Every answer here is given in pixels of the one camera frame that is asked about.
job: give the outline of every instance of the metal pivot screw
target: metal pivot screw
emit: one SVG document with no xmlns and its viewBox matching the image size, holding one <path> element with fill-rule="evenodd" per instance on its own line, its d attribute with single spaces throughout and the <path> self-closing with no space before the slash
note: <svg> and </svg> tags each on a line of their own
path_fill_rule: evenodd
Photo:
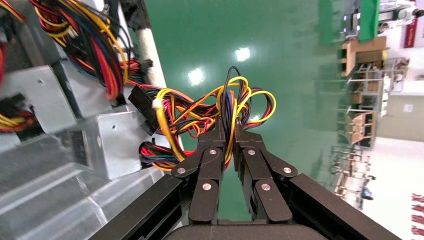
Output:
<svg viewBox="0 0 424 240">
<path fill-rule="evenodd" d="M 178 168 L 178 169 L 176 170 L 176 172 L 177 172 L 177 173 L 179 173 L 179 174 L 183 174 L 183 173 L 185 173 L 185 172 L 186 172 L 186 169 L 185 169 L 185 168 L 180 167 L 180 168 Z"/>
<path fill-rule="evenodd" d="M 291 172 L 292 172 L 292 169 L 291 169 L 290 167 L 285 167 L 285 168 L 283 169 L 283 171 L 284 171 L 286 174 L 289 174 L 289 173 L 291 173 Z"/>
<path fill-rule="evenodd" d="M 262 184 L 260 187 L 265 191 L 269 191 L 271 189 L 271 186 L 267 183 Z"/>
<path fill-rule="evenodd" d="M 208 191 L 212 188 L 212 185 L 210 185 L 209 183 L 205 183 L 201 187 L 203 188 L 203 190 Z"/>
</svg>

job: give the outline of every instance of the black connector plug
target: black connector plug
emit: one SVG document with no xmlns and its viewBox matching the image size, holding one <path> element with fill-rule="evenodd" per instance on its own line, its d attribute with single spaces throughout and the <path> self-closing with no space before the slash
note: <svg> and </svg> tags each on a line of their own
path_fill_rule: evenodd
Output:
<svg viewBox="0 0 424 240">
<path fill-rule="evenodd" d="M 158 129 L 159 123 L 156 118 L 156 112 L 152 108 L 153 99 L 145 93 L 139 86 L 135 86 L 128 100 L 138 109 L 138 111 L 144 116 L 145 121 L 141 125 L 150 136 L 152 136 Z"/>
</svg>

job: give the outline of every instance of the yellow wire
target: yellow wire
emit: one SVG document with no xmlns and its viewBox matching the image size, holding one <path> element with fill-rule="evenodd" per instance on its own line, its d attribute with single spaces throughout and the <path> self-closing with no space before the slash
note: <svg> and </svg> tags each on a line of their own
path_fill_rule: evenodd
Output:
<svg viewBox="0 0 424 240">
<path fill-rule="evenodd" d="M 59 43 L 59 45 L 61 45 L 62 47 L 66 47 L 66 44 L 60 40 L 59 38 L 55 37 L 54 39 L 56 39 L 57 43 Z"/>
<path fill-rule="evenodd" d="M 163 135 L 165 135 L 166 138 L 168 138 L 169 144 L 171 146 L 171 149 L 174 152 L 176 159 L 178 161 L 182 162 L 184 160 L 184 156 L 180 154 L 177 146 L 174 144 L 174 139 L 172 137 L 170 128 L 168 127 L 168 121 L 167 121 L 167 119 L 165 118 L 165 115 L 164 115 L 164 107 L 163 106 L 160 106 L 156 109 L 156 118 L 157 118 L 157 121 L 159 123 L 160 129 L 162 130 Z"/>
<path fill-rule="evenodd" d="M 270 96 L 272 98 L 272 101 L 274 102 L 274 104 L 273 104 L 274 107 L 272 108 L 272 111 L 269 113 L 268 116 L 264 117 L 263 119 L 248 121 L 247 123 L 249 123 L 249 124 L 257 124 L 257 123 L 261 123 L 263 121 L 268 120 L 274 114 L 274 112 L 276 111 L 276 108 L 277 108 L 276 98 L 269 91 L 257 91 L 257 92 L 252 93 L 251 97 L 258 95 L 258 94 L 266 94 L 266 95 Z"/>
<path fill-rule="evenodd" d="M 0 6 L 5 8 L 7 11 L 9 11 L 15 18 L 17 18 L 22 23 L 25 22 L 23 18 L 21 18 L 12 8 L 10 8 L 8 5 L 4 4 L 0 1 Z"/>
<path fill-rule="evenodd" d="M 49 33 L 49 32 L 47 32 L 47 34 L 50 36 L 50 37 L 52 37 L 52 38 L 61 38 L 61 37 L 63 37 L 63 36 L 65 36 L 65 35 L 68 35 L 69 34 L 69 31 L 72 29 L 72 26 L 71 25 L 69 25 L 69 27 L 65 30 L 65 31 L 63 31 L 63 32 L 61 32 L 61 33 Z"/>
<path fill-rule="evenodd" d="M 234 106 L 237 106 L 237 99 L 234 99 Z M 232 119 L 231 119 L 231 133 L 229 135 L 229 143 L 228 147 L 225 151 L 225 163 L 228 163 L 231 160 L 231 156 L 233 153 L 233 141 L 234 141 L 234 129 L 236 128 L 236 111 L 232 112 Z"/>
<path fill-rule="evenodd" d="M 162 171 L 165 171 L 165 172 L 171 172 L 172 171 L 172 169 L 159 166 L 156 162 L 152 162 L 151 164 L 159 170 L 162 170 Z"/>
<path fill-rule="evenodd" d="M 276 99 L 275 99 L 275 97 L 270 92 L 261 90 L 261 91 L 257 91 L 257 92 L 252 93 L 252 89 L 249 87 L 248 80 L 246 78 L 242 77 L 242 76 L 237 76 L 237 77 L 234 77 L 234 78 L 230 79 L 228 81 L 228 85 L 227 86 L 228 87 L 240 86 L 239 83 L 233 83 L 235 81 L 240 81 L 240 80 L 241 81 L 244 81 L 244 83 L 245 83 L 245 87 L 242 90 L 243 91 L 242 92 L 242 95 L 245 96 L 245 97 L 244 97 L 244 99 L 239 104 L 238 104 L 236 98 L 233 98 L 232 99 L 232 104 L 235 107 L 234 107 L 234 110 L 232 112 L 232 117 L 231 117 L 231 129 L 230 129 L 229 142 L 228 142 L 228 146 L 227 146 L 226 151 L 225 151 L 225 163 L 226 164 L 231 160 L 231 157 L 233 155 L 233 145 L 234 145 L 234 134 L 235 134 L 235 128 L 236 128 L 236 119 L 237 119 L 237 116 L 240 114 L 241 110 L 243 108 L 246 108 L 245 104 L 247 103 L 247 101 L 251 97 L 253 97 L 255 95 L 259 95 L 259 94 L 268 95 L 268 96 L 270 96 L 272 98 L 272 101 L 273 101 L 273 108 L 272 108 L 271 112 L 269 113 L 269 115 L 266 116 L 266 117 L 264 117 L 263 119 L 248 121 L 248 123 L 250 123 L 250 124 L 261 123 L 261 122 L 264 122 L 264 121 L 268 120 L 274 114 L 274 112 L 276 110 L 276 107 L 277 107 Z M 216 107 L 218 109 L 218 113 L 214 117 L 218 116 L 220 114 L 220 109 L 222 107 L 221 104 L 220 104 L 220 102 L 221 102 L 221 95 L 224 92 L 224 88 L 225 88 L 225 86 L 220 86 L 220 87 L 215 88 L 214 90 L 212 90 L 208 94 L 206 94 L 204 97 L 202 97 L 202 99 L 200 99 L 198 102 L 196 102 L 196 104 L 194 104 L 193 106 L 191 106 L 185 113 L 183 113 L 180 116 L 178 116 L 178 118 L 175 119 L 174 122 L 178 122 L 180 119 L 184 118 L 188 114 L 189 116 L 191 116 L 194 119 L 198 119 L 198 120 L 210 120 L 211 121 L 211 124 L 209 124 L 209 127 L 212 126 L 212 124 L 215 123 L 215 119 L 213 119 L 212 117 L 201 117 L 201 116 L 195 114 L 194 112 L 192 112 L 192 110 L 195 109 L 200 104 L 202 104 L 211 95 L 213 95 L 214 93 L 217 93 L 217 96 L 216 96 Z M 163 89 L 161 89 L 157 93 L 156 99 L 154 100 L 154 101 L 156 101 L 155 104 L 158 105 L 160 103 L 160 106 L 153 106 L 153 107 L 156 108 L 156 117 L 157 117 L 157 120 L 159 122 L 159 126 L 160 126 L 160 129 L 161 129 L 162 133 L 168 138 L 169 143 L 171 145 L 171 149 L 173 150 L 176 159 L 178 161 L 182 162 L 184 160 L 184 157 L 179 153 L 179 151 L 177 149 L 177 146 L 174 145 L 174 140 L 173 140 L 173 137 L 172 137 L 172 133 L 175 133 L 176 131 L 175 130 L 170 131 L 169 126 L 168 126 L 168 121 L 167 121 L 166 116 L 164 114 L 164 112 L 165 112 L 164 111 L 164 107 L 162 105 L 163 98 L 166 95 L 169 95 L 170 96 L 170 99 L 171 99 L 171 104 L 173 106 L 175 104 L 173 102 L 173 101 L 175 101 L 174 94 L 179 94 L 179 95 L 183 95 L 184 97 L 187 97 L 184 94 L 182 94 L 182 93 L 180 93 L 180 92 L 178 92 L 176 90 L 173 90 L 173 89 L 170 89 L 170 88 L 163 88 Z M 186 110 L 185 108 L 183 108 L 181 106 L 176 106 L 176 108 L 179 111 L 185 111 Z M 175 118 L 175 113 L 172 113 L 172 116 L 170 116 L 170 117 L 174 119 Z M 200 121 L 190 122 L 187 125 L 185 125 L 183 128 L 181 128 L 181 130 L 185 130 L 185 129 L 193 126 L 194 128 L 196 128 L 196 130 L 200 134 L 201 129 L 198 126 L 198 123 L 199 122 Z M 164 163 L 153 163 L 153 165 L 156 168 L 161 169 L 163 171 L 171 171 L 169 168 L 164 167 Z"/>
<path fill-rule="evenodd" d="M 48 25 L 50 25 L 50 26 L 61 28 L 61 27 L 65 27 L 66 25 L 68 25 L 68 23 L 67 23 L 66 21 L 64 21 L 64 22 L 62 22 L 62 23 L 53 23 L 53 22 L 51 22 L 51 21 L 49 21 L 49 20 L 45 19 L 45 18 L 43 17 L 43 15 L 41 15 L 41 13 L 40 13 L 40 11 L 39 11 L 39 9 L 38 9 L 38 8 L 34 7 L 34 9 L 35 9 L 35 12 L 37 13 L 38 17 L 39 17 L 41 20 L 43 20 L 43 22 L 47 23 L 47 24 L 48 24 Z"/>
<path fill-rule="evenodd" d="M 80 5 L 75 0 L 69 0 L 69 1 L 72 2 L 79 9 L 81 9 L 83 12 L 85 12 L 85 14 L 87 14 L 87 16 L 89 16 L 93 20 L 93 22 L 95 22 L 101 29 L 103 29 L 108 34 L 109 38 L 116 45 L 116 48 L 118 49 L 119 54 L 120 54 L 120 56 L 122 58 L 122 62 L 123 62 L 123 82 L 126 83 L 127 80 L 128 80 L 128 77 L 129 77 L 128 64 L 127 64 L 127 59 L 125 58 L 124 51 L 122 50 L 121 45 L 119 44 L 119 42 L 116 40 L 116 38 L 114 37 L 114 35 L 111 33 L 111 31 L 109 30 L 109 28 L 106 26 L 106 24 L 101 20 L 101 18 L 99 16 L 97 16 L 94 13 L 92 13 L 90 10 L 86 9 L 85 7 L 83 7 L 82 5 Z"/>
<path fill-rule="evenodd" d="M 8 118 L 0 114 L 0 123 L 7 125 L 9 127 L 16 127 L 23 122 L 25 122 L 25 118 L 23 117 Z"/>
</svg>

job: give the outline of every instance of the white wall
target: white wall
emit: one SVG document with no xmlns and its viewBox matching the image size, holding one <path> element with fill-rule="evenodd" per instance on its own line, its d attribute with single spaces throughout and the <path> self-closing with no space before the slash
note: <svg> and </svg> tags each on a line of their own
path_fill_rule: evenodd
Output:
<svg viewBox="0 0 424 240">
<path fill-rule="evenodd" d="M 403 240 L 422 240 L 411 234 L 412 193 L 424 195 L 424 142 L 377 137 L 371 156 L 368 184 L 374 200 L 364 200 L 363 213 Z"/>
<path fill-rule="evenodd" d="M 418 75 L 424 75 L 424 47 L 404 48 L 406 26 L 386 30 L 381 36 L 387 36 L 388 58 L 409 58 L 406 80 L 415 80 Z"/>
</svg>

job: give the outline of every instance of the cardboard box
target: cardboard box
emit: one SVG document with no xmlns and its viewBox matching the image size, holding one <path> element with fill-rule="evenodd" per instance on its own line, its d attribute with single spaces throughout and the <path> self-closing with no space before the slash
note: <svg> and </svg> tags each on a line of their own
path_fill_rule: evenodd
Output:
<svg viewBox="0 0 424 240">
<path fill-rule="evenodd" d="M 352 41 L 352 51 L 356 53 L 369 52 L 386 49 L 386 36 L 378 36 L 372 40 L 359 43 L 358 40 Z"/>
<path fill-rule="evenodd" d="M 363 51 L 356 54 L 356 61 L 362 63 L 372 63 L 383 60 L 383 51 Z"/>
<path fill-rule="evenodd" d="M 378 92 L 379 91 L 379 81 L 369 81 L 368 82 L 368 91 L 369 92 Z"/>
<path fill-rule="evenodd" d="M 363 101 L 362 92 L 355 92 L 352 96 L 352 102 L 354 104 L 361 104 Z"/>
</svg>

